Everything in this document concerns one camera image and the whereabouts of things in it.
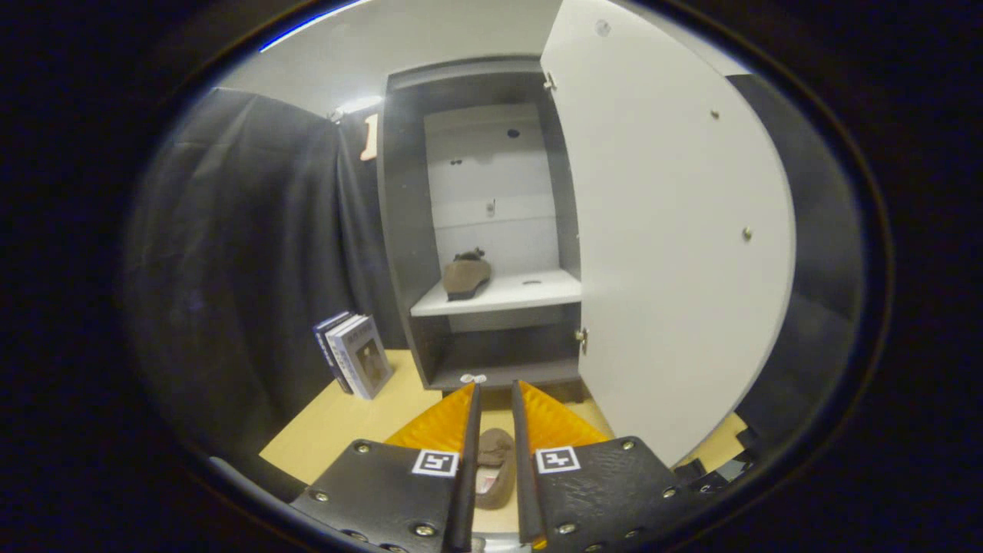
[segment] gray cabinet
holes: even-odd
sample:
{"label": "gray cabinet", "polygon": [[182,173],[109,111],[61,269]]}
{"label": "gray cabinet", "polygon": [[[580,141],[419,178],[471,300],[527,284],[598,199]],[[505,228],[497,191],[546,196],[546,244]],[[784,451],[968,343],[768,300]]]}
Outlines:
{"label": "gray cabinet", "polygon": [[[666,464],[733,412],[784,319],[794,211],[761,121],[702,58],[607,0],[564,0],[538,59],[391,76],[380,131],[425,386],[583,379]],[[476,246],[501,271],[441,301],[441,264]]]}
{"label": "gray cabinet", "polygon": [[[536,58],[391,75],[378,182],[392,281],[428,389],[579,380],[580,251],[559,118]],[[443,268],[481,247],[491,281],[448,301]]]}

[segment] bolt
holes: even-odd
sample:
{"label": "bolt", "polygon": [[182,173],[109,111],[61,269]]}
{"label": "bolt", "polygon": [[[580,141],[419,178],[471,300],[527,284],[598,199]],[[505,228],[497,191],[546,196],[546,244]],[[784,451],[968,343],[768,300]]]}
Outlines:
{"label": "bolt", "polygon": [[417,524],[417,526],[413,528],[413,533],[423,537],[431,537],[432,535],[436,534],[436,529],[428,524]]}

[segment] slipper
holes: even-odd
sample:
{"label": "slipper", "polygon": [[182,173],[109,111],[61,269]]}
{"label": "slipper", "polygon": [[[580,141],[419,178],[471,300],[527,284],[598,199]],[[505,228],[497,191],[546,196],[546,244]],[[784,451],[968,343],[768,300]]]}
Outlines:
{"label": "slipper", "polygon": [[471,299],[478,288],[492,278],[492,265],[482,259],[485,252],[481,248],[454,256],[443,272],[443,289],[447,301]]}
{"label": "slipper", "polygon": [[488,510],[504,507],[514,482],[515,440],[500,428],[487,430],[478,438],[475,505]]}

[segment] cabinet door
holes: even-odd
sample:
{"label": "cabinet door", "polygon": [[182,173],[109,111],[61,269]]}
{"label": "cabinet door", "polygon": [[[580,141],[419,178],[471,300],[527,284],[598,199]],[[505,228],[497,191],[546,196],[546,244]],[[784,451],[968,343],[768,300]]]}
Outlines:
{"label": "cabinet door", "polygon": [[781,161],[723,76],[605,0],[564,0],[542,63],[577,199],[581,375],[615,433],[672,465],[778,335],[794,262]]}

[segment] table surface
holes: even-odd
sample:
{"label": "table surface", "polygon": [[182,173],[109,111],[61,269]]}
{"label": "table surface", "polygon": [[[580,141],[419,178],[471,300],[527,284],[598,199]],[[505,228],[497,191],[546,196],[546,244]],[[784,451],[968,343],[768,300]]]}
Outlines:
{"label": "table surface", "polygon": [[[360,399],[341,391],[332,382],[273,438],[260,456],[274,466],[311,484],[357,439],[384,442],[406,423],[441,400],[440,391],[424,390],[409,350],[388,350],[392,379],[372,400]],[[487,405],[482,408],[482,432],[502,428],[514,435],[510,408]],[[595,428],[614,438],[607,421],[592,399],[567,406]],[[734,437],[746,428],[732,415],[686,460],[700,457],[707,470],[714,470],[740,453]],[[519,529],[516,494],[513,488],[505,507],[494,511],[475,510],[474,531],[516,532]]]}

